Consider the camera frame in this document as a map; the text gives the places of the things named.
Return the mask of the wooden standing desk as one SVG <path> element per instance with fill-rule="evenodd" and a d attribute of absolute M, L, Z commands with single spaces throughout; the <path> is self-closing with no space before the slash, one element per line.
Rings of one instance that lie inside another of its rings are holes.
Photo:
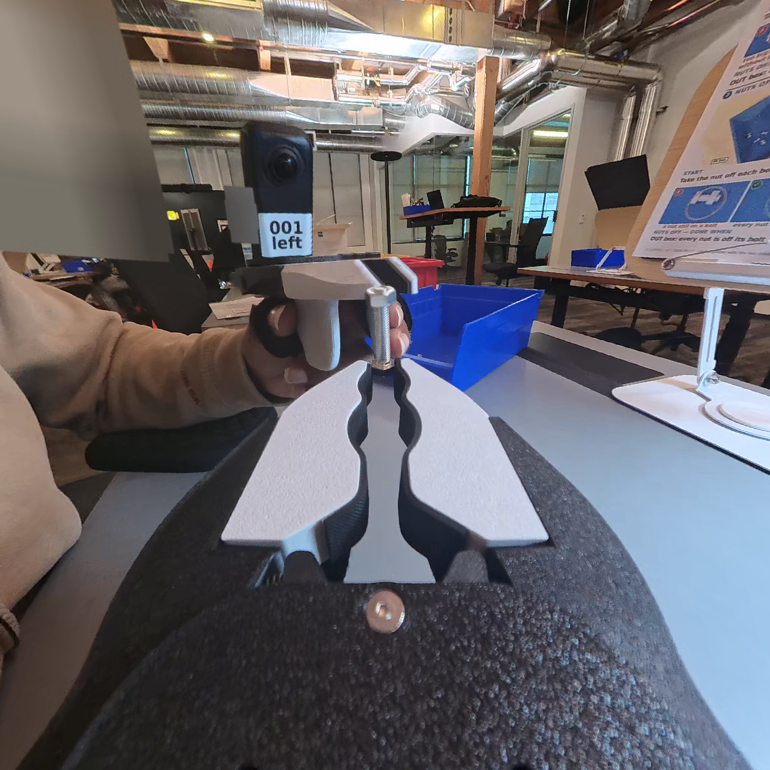
<path fill-rule="evenodd" d="M 468 250 L 466 259 L 466 285 L 477 285 L 480 282 L 480 276 L 483 265 L 483 258 L 478 256 L 478 252 L 483 250 L 479 246 L 482 242 L 477 235 L 479 219 L 487 219 L 494 215 L 507 213 L 510 207 L 449 207 L 445 209 L 431 209 L 421 213 L 413 213 L 399 217 L 400 220 L 408 222 L 408 227 L 424 227 L 426 229 L 425 238 L 425 256 L 431 256 L 432 236 L 434 227 L 453 223 L 455 220 L 468 220 L 469 236 Z"/>

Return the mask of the person's left hand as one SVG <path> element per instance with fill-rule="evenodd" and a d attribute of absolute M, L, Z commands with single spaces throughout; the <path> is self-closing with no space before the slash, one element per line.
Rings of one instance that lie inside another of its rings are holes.
<path fill-rule="evenodd" d="M 371 347 L 366 313 L 363 304 L 342 301 L 340 311 L 340 362 L 338 369 L 356 361 L 370 361 Z M 388 308 L 390 352 L 396 359 L 404 355 L 410 345 L 412 329 L 408 310 L 397 301 Z M 266 323 L 276 338 L 292 336 L 296 332 L 296 308 L 292 300 L 270 309 Z M 245 369 L 253 384 L 267 399 L 297 399 L 304 392 L 326 380 L 336 371 L 321 371 L 312 367 L 304 353 L 295 357 L 279 358 L 267 351 L 251 326 L 241 330 L 240 352 Z"/>

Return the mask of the black leaning panel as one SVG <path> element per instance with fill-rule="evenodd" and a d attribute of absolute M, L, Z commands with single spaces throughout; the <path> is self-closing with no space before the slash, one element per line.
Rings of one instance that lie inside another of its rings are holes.
<path fill-rule="evenodd" d="M 165 262 L 116 259 L 121 278 L 161 330 L 194 334 L 209 317 L 207 288 L 181 253 Z"/>

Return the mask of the thin silver bolt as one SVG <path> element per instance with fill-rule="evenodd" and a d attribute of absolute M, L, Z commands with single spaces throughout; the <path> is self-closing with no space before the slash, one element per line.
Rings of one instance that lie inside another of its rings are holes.
<path fill-rule="evenodd" d="M 367 304 L 367 318 L 371 335 L 373 368 L 389 371 L 393 367 L 390 350 L 390 307 L 372 308 Z"/>

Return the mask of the white instruction sign stand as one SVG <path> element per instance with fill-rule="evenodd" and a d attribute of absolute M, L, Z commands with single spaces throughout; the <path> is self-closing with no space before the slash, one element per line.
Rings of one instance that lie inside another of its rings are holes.
<path fill-rule="evenodd" d="M 613 397 L 762 470 L 767 392 L 717 374 L 727 290 L 768 297 L 768 2 L 695 93 L 626 249 L 638 275 L 705 289 L 696 374 L 617 387 Z"/>

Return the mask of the red plastic bin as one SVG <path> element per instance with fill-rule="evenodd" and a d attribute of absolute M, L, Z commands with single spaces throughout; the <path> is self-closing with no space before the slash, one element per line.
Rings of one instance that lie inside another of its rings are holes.
<path fill-rule="evenodd" d="M 440 271 L 445 267 L 445 263 L 437 259 L 425 257 L 412 257 L 400 255 L 398 257 L 417 277 L 417 287 L 419 290 L 432 287 L 438 287 Z"/>

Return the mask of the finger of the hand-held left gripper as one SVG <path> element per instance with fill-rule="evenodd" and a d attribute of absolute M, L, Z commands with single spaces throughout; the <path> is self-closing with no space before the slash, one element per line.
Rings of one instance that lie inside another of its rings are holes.
<path fill-rule="evenodd" d="M 399 294 L 416 294 L 416 274 L 396 256 L 366 258 L 362 263 L 376 276 L 381 285 L 391 286 Z"/>
<path fill-rule="evenodd" d="M 378 278 L 362 260 L 334 260 L 282 266 L 286 298 L 308 301 L 364 300 Z"/>

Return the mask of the black office chair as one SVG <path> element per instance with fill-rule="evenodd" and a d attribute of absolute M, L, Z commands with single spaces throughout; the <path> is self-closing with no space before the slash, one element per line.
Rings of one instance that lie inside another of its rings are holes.
<path fill-rule="evenodd" d="M 489 251 L 490 261 L 485 264 L 483 270 L 495 277 L 495 285 L 505 284 L 517 277 L 520 268 L 529 268 L 545 264 L 544 260 L 537 259 L 537 247 L 544 234 L 548 218 L 530 219 L 523 227 L 516 243 L 503 241 L 486 241 L 485 247 Z"/>

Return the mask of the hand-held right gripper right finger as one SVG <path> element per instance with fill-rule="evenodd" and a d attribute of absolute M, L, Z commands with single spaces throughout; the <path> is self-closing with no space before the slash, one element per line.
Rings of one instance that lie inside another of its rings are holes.
<path fill-rule="evenodd" d="M 401 360 L 416 444 L 406 455 L 417 502 L 482 547 L 544 543 L 548 534 L 486 412 L 467 394 Z"/>

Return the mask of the person's left forearm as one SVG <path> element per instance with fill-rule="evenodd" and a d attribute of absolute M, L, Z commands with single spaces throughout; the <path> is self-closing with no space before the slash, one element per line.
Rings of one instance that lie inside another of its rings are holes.
<path fill-rule="evenodd" d="M 184 335 L 123 322 L 1 270 L 2 427 L 37 422 L 90 438 L 180 428 L 268 404 L 247 373 L 242 332 Z"/>

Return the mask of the black monitor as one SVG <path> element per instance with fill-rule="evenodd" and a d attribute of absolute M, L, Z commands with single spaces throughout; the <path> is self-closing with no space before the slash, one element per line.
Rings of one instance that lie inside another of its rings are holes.
<path fill-rule="evenodd" d="M 212 254 L 227 226 L 224 193 L 210 186 L 162 186 L 174 250 Z"/>

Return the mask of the black floor lamp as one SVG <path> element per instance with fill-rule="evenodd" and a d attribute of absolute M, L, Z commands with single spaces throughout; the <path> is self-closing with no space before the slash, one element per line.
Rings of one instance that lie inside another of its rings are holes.
<path fill-rule="evenodd" d="M 386 245 L 387 252 L 391 253 L 391 205 L 390 205 L 390 163 L 401 159 L 402 153 L 382 149 L 371 153 L 371 160 L 383 165 L 384 205 L 386 214 Z"/>

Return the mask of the wooden post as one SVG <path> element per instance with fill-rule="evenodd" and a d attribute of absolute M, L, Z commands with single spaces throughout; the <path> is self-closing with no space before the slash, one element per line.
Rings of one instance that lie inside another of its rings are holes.
<path fill-rule="evenodd" d="M 476 66 L 474 144 L 470 193 L 488 197 L 495 125 L 496 83 L 500 60 L 486 56 Z M 486 219 L 470 221 L 466 284 L 475 285 L 482 275 Z"/>

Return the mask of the silver air duct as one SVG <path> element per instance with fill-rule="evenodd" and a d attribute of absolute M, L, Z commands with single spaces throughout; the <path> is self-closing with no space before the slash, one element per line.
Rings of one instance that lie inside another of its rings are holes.
<path fill-rule="evenodd" d="M 501 122 L 530 91 L 542 85 L 581 85 L 619 89 L 627 105 L 621 112 L 614 160 L 642 156 L 655 117 L 662 74 L 657 65 L 577 53 L 543 52 L 519 64 L 498 86 L 494 120 Z"/>
<path fill-rule="evenodd" d="M 146 120 L 285 122 L 322 130 L 400 127 L 365 98 L 344 103 L 331 79 L 226 67 L 130 62 Z"/>

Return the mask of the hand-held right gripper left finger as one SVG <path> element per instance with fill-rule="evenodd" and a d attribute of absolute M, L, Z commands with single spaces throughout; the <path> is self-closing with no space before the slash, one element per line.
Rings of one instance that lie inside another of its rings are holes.
<path fill-rule="evenodd" d="M 289 405 L 271 434 L 221 539 L 341 557 L 368 522 L 371 367 L 359 361 Z"/>

